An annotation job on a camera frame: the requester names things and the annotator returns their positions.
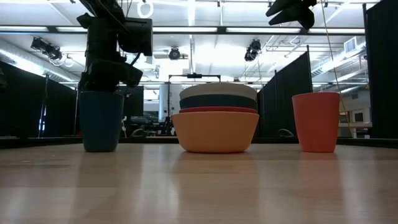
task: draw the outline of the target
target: red bowl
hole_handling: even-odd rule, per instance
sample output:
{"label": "red bowl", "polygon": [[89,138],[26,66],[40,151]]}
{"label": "red bowl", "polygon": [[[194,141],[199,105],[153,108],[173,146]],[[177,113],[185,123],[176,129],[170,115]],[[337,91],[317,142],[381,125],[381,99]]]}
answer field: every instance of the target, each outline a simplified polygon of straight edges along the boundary
{"label": "red bowl", "polygon": [[197,107],[197,108],[185,108],[185,109],[180,110],[180,113],[207,112],[207,111],[230,111],[230,112],[258,114],[258,112],[255,109],[241,108],[241,107],[234,107],[234,106],[202,106],[202,107]]}

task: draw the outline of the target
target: red cup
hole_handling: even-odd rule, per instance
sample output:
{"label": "red cup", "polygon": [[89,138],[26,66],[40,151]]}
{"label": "red cup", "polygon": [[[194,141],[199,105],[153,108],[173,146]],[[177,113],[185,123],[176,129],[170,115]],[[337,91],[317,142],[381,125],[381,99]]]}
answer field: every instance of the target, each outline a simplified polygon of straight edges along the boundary
{"label": "red cup", "polygon": [[293,99],[294,120],[303,152],[334,152],[339,122],[338,93],[305,93]]}

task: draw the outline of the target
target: spotlight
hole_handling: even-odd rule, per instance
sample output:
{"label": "spotlight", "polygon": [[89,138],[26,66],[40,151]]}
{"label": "spotlight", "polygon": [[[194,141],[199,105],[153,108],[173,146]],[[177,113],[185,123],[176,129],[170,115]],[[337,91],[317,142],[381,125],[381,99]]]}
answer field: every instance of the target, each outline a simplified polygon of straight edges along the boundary
{"label": "spotlight", "polygon": [[181,53],[178,50],[178,47],[173,47],[169,53],[170,60],[178,60],[181,57]]}
{"label": "spotlight", "polygon": [[246,49],[246,54],[244,55],[244,60],[247,62],[252,62],[254,61],[254,59],[256,59],[257,57],[257,52],[256,51],[252,51],[250,47],[248,47]]}
{"label": "spotlight", "polygon": [[55,47],[52,44],[44,42],[41,38],[33,38],[32,45],[30,46],[34,50],[41,51],[50,60],[61,60],[62,53],[60,47]]}
{"label": "spotlight", "polygon": [[253,42],[250,44],[250,48],[256,52],[259,52],[261,50],[260,40],[253,40]]}
{"label": "spotlight", "polygon": [[260,51],[261,51],[260,40],[254,39],[251,42],[250,46],[246,49],[244,60],[247,62],[252,62],[254,59],[256,59]]}
{"label": "spotlight", "polygon": [[269,25],[284,22],[298,21],[306,30],[313,27],[315,23],[310,6],[317,4],[317,0],[276,0],[267,11],[267,17],[277,14],[269,21]]}

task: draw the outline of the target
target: bowl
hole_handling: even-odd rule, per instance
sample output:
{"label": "bowl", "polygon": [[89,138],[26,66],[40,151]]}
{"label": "bowl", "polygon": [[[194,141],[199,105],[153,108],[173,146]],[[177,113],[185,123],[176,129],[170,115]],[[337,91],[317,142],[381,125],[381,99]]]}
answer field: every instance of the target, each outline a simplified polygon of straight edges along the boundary
{"label": "bowl", "polygon": [[191,112],[206,112],[206,111],[232,111],[232,112],[244,112],[244,113],[258,113],[255,109],[240,108],[234,106],[202,106],[198,108],[187,108],[180,110],[180,113],[191,113]]}
{"label": "bowl", "polygon": [[180,145],[188,152],[234,153],[251,143],[259,115],[208,111],[172,115]]}
{"label": "bowl", "polygon": [[245,96],[236,95],[198,95],[189,96],[180,100],[181,109],[197,108],[202,106],[233,106],[257,109],[257,102]]}
{"label": "bowl", "polygon": [[184,89],[180,93],[180,99],[198,95],[235,95],[256,100],[257,91],[250,86],[236,83],[207,83]]}

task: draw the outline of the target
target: black curtain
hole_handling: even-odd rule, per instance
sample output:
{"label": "black curtain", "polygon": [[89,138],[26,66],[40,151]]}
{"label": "black curtain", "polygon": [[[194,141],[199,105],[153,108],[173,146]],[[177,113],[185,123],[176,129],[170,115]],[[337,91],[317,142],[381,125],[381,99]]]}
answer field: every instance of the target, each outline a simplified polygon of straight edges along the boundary
{"label": "black curtain", "polygon": [[310,57],[306,52],[277,72],[257,94],[260,137],[279,137],[280,129],[287,129],[296,135],[292,97],[311,92]]}
{"label": "black curtain", "polygon": [[44,137],[73,135],[75,127],[76,91],[49,80]]}
{"label": "black curtain", "polygon": [[125,95],[129,93],[129,98],[124,99],[124,116],[143,116],[144,115],[144,87],[136,86],[129,88],[126,86],[119,87],[119,91]]}
{"label": "black curtain", "polygon": [[278,83],[278,129],[287,129],[296,136],[292,97],[312,92],[310,57],[308,52],[305,52],[281,71],[278,71],[276,79]]}
{"label": "black curtain", "polygon": [[277,137],[276,79],[273,77],[257,94],[260,137]]}
{"label": "black curtain", "polygon": [[373,138],[398,138],[397,9],[398,1],[383,0],[367,11]]}
{"label": "black curtain", "polygon": [[[0,93],[0,135],[39,135],[39,120],[45,93],[45,78],[0,62],[7,86]],[[40,137],[73,134],[75,91],[49,80],[45,101],[44,131]]]}
{"label": "black curtain", "polygon": [[7,81],[0,93],[0,135],[37,137],[45,78],[4,62],[0,68]]}

